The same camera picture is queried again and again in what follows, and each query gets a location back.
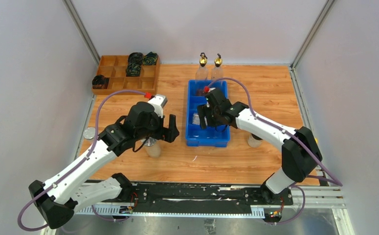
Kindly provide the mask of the blue plastic divided bin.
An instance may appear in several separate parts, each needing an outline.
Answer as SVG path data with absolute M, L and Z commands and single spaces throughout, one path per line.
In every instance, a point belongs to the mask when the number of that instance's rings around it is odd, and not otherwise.
M 221 125 L 201 129 L 200 125 L 192 124 L 193 113 L 198 113 L 197 107 L 206 104 L 206 99 L 200 92 L 211 83 L 210 80 L 189 80 L 187 90 L 187 114 L 185 126 L 186 145 L 191 147 L 211 146 L 227 147 L 230 141 L 230 130 Z

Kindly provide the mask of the tall oil bottle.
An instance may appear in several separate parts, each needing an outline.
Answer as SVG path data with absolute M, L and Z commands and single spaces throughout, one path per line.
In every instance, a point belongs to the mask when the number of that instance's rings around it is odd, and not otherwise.
M 214 60 L 214 67 L 211 71 L 211 79 L 212 80 L 216 80 L 216 79 L 223 77 L 222 63 L 223 63 L 222 57 L 218 53 L 217 57 Z
M 207 80 L 208 78 L 208 69 L 206 67 L 207 65 L 207 56 L 205 55 L 204 52 L 200 54 L 200 59 L 199 59 L 199 68 L 196 71 L 196 80 Z

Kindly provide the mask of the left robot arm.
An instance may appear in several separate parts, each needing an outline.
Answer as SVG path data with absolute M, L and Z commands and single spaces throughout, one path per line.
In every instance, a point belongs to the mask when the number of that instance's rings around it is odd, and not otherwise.
M 153 100 L 136 103 L 126 116 L 106 126 L 89 149 L 69 166 L 45 182 L 35 180 L 29 185 L 33 203 L 49 228 L 62 227 L 75 213 L 98 202 L 131 199 L 133 186 L 122 173 L 85 188 L 81 185 L 105 164 L 134 149 L 137 141 L 153 138 L 174 142 L 179 136 L 176 116 L 170 114 L 169 125 L 164 127 L 163 107 L 163 103 Z

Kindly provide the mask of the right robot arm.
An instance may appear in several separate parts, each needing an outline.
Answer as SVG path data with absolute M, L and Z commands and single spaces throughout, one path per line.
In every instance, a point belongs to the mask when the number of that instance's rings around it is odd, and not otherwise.
M 206 104 L 197 107 L 202 129 L 220 125 L 249 132 L 253 138 L 276 147 L 282 155 L 281 167 L 260 187 L 262 200 L 274 204 L 287 187 L 304 181 L 322 161 L 312 131 L 295 129 L 266 118 L 242 102 L 231 103 L 219 88 L 204 88 Z

